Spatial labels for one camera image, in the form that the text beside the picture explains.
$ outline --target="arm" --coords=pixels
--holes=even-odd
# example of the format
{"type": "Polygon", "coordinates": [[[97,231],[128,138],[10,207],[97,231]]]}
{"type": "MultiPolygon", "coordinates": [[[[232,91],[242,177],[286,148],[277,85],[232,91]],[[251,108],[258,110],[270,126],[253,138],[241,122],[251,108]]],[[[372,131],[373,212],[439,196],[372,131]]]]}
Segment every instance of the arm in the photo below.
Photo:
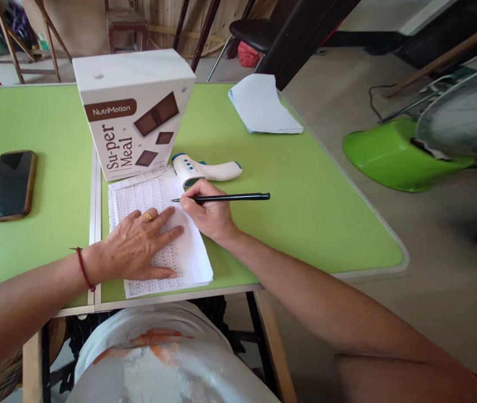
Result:
{"type": "MultiPolygon", "coordinates": [[[[157,236],[173,214],[170,207],[160,215],[139,211],[126,217],[104,241],[82,251],[89,281],[98,284],[110,279],[146,280],[176,276],[169,268],[150,262],[165,245],[182,234],[182,227],[157,236]]],[[[0,284],[0,362],[36,333],[66,303],[87,290],[78,256],[71,254],[56,262],[30,270],[0,284]]]]}
{"type": "Polygon", "coordinates": [[[408,395],[477,401],[477,378],[372,298],[279,252],[234,224],[228,203],[197,205],[195,195],[225,194],[198,181],[181,199],[198,228],[250,269],[289,312],[336,354],[351,401],[408,401],[408,395]]]}

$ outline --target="paper sheet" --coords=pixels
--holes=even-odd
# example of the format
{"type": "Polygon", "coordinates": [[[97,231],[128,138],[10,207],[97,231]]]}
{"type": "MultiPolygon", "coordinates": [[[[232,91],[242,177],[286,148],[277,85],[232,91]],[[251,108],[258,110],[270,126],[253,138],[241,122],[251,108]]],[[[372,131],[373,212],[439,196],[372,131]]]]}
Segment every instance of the paper sheet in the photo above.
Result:
{"type": "Polygon", "coordinates": [[[304,131],[279,101],[271,74],[250,74],[229,90],[229,98],[250,133],[304,131]]]}
{"type": "Polygon", "coordinates": [[[183,288],[200,287],[212,281],[212,267],[206,253],[201,233],[193,220],[171,199],[180,198],[184,190],[173,167],[147,172],[109,185],[110,232],[134,210],[145,212],[154,207],[158,212],[173,205],[175,213],[159,233],[182,225],[184,234],[156,254],[153,266],[172,268],[177,278],[164,280],[132,281],[124,280],[127,298],[173,291],[183,288]]]}

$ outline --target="pen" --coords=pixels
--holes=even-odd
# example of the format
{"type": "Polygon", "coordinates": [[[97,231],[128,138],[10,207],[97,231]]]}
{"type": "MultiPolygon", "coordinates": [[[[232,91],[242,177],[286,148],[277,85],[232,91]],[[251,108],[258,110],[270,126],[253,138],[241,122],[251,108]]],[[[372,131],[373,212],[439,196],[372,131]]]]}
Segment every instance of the pen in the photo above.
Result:
{"type": "MultiPolygon", "coordinates": [[[[242,193],[238,195],[223,195],[223,196],[198,196],[192,198],[196,202],[225,202],[231,200],[269,200],[270,193],[242,193]]],[[[173,199],[173,202],[180,202],[180,199],[173,199]]]]}

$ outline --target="wooden wall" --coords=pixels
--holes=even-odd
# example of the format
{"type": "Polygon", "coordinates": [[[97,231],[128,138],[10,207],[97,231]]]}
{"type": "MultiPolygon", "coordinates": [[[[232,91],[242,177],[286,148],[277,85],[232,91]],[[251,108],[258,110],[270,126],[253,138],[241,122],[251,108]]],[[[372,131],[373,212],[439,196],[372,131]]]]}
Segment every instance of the wooden wall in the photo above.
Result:
{"type": "MultiPolygon", "coordinates": [[[[138,0],[139,9],[149,21],[148,49],[171,48],[182,0],[138,0]]],[[[248,0],[221,0],[212,25],[204,54],[221,50],[229,36],[229,24],[242,16],[248,0]]],[[[257,0],[250,18],[268,18],[277,0],[257,0]]],[[[44,24],[33,0],[22,0],[30,24],[43,34],[44,24]]],[[[90,56],[108,53],[108,34],[104,0],[44,0],[46,10],[67,49],[73,56],[90,56]]],[[[191,58],[206,16],[210,0],[190,0],[178,51],[191,58]]],[[[128,7],[128,0],[110,0],[110,8],[128,7]]],[[[119,32],[116,46],[131,44],[131,35],[119,32]]]]}

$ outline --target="orange stain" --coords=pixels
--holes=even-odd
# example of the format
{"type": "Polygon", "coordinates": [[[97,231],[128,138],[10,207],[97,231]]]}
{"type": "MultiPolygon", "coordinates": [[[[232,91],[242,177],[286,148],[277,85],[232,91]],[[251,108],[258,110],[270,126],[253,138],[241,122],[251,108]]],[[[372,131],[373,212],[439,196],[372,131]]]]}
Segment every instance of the orange stain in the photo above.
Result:
{"type": "Polygon", "coordinates": [[[110,347],[101,352],[101,354],[97,358],[95,358],[95,361],[93,361],[93,365],[98,364],[105,358],[124,358],[128,355],[129,352],[130,349],[118,349],[115,347],[110,347]]]}
{"type": "Polygon", "coordinates": [[[153,327],[145,333],[140,334],[135,339],[130,340],[132,344],[137,347],[146,346],[146,345],[158,345],[162,343],[168,343],[176,337],[184,337],[186,339],[193,339],[191,336],[183,336],[177,330],[168,329],[166,327],[153,327]]]}
{"type": "MultiPolygon", "coordinates": [[[[193,339],[192,336],[183,336],[182,333],[177,330],[168,329],[166,327],[154,327],[130,340],[130,342],[134,348],[150,346],[151,351],[160,361],[174,367],[176,365],[171,355],[180,349],[179,343],[174,341],[175,338],[193,339]],[[163,343],[170,343],[171,348],[161,347],[163,343]]],[[[95,361],[93,361],[93,365],[98,364],[105,358],[124,358],[130,351],[131,349],[110,347],[104,350],[95,361]]]]}

